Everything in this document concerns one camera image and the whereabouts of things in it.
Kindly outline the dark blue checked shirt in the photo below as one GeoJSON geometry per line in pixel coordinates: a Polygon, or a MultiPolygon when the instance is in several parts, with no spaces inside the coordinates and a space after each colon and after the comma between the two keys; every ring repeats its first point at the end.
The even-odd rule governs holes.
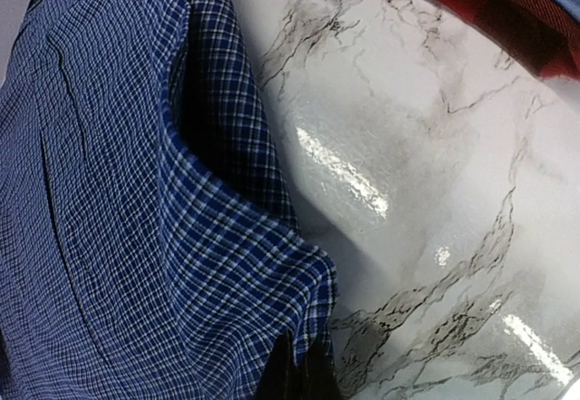
{"type": "Polygon", "coordinates": [[[1,89],[4,399],[337,399],[231,0],[31,0],[1,89]]]}

